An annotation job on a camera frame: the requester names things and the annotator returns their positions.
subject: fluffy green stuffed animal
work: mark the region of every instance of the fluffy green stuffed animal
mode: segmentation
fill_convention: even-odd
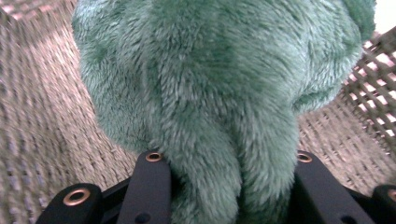
[[[137,153],[158,148],[180,182],[173,223],[273,224],[288,208],[296,115],[339,92],[374,6],[79,0],[73,28],[103,130]]]

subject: plush toy leg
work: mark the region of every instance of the plush toy leg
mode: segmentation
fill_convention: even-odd
[[[241,188],[236,152],[229,135],[195,110],[164,120],[161,150],[182,184],[173,199],[172,223],[232,224]]]
[[[131,149],[136,154],[147,151],[149,142],[147,129],[143,123],[142,102],[137,95],[137,87],[131,82],[112,79],[120,74],[114,58],[96,62],[87,58],[81,60],[81,78],[95,105],[98,123],[106,135],[117,144]]]
[[[260,115],[259,119],[244,116],[237,124],[244,139],[240,154],[241,214],[237,223],[277,224],[286,218],[298,132],[291,111],[281,111]]]

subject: wicker surface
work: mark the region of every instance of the wicker surface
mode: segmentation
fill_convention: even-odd
[[[375,129],[379,141],[396,148],[396,27],[365,45],[349,76],[348,98]]]
[[[0,223],[34,222],[62,188],[89,182],[106,189],[134,168],[135,156],[109,142],[94,121],[71,34],[74,1],[56,2],[30,20],[0,22]],[[394,114],[387,94],[395,89],[387,85],[373,86],[389,106],[376,113]],[[342,184],[370,194],[396,184],[396,157],[391,139],[370,123],[377,117],[349,95],[363,86],[350,84],[328,106],[300,117],[300,149],[318,155]],[[394,121],[381,127],[394,130]]]
[[[59,0],[0,0],[3,21],[29,20],[56,8]]]

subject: metal grommet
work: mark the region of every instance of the metal grommet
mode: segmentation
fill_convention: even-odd
[[[67,206],[75,206],[84,203],[91,193],[87,189],[75,189],[64,197],[64,204]]]
[[[299,153],[297,158],[299,161],[302,161],[302,162],[311,162],[312,161],[312,158],[304,153]]]
[[[163,154],[158,152],[152,152],[146,156],[147,161],[160,161],[163,158]]]
[[[145,224],[145,223],[149,223],[149,220],[151,219],[150,214],[148,213],[141,213],[139,215],[137,215],[134,218],[134,223],[135,224]]]
[[[343,216],[341,217],[341,221],[344,224],[357,224],[358,222],[356,221],[355,218],[351,217],[351,216]]]
[[[390,189],[388,190],[388,196],[396,202],[396,189]]]

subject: black plastic mount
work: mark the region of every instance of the black plastic mount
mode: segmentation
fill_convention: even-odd
[[[156,151],[137,159],[133,175],[102,192],[76,184],[59,192],[36,224],[168,224],[172,177]],[[396,223],[396,186],[375,188],[367,197],[344,188],[313,154],[299,151],[288,224]]]

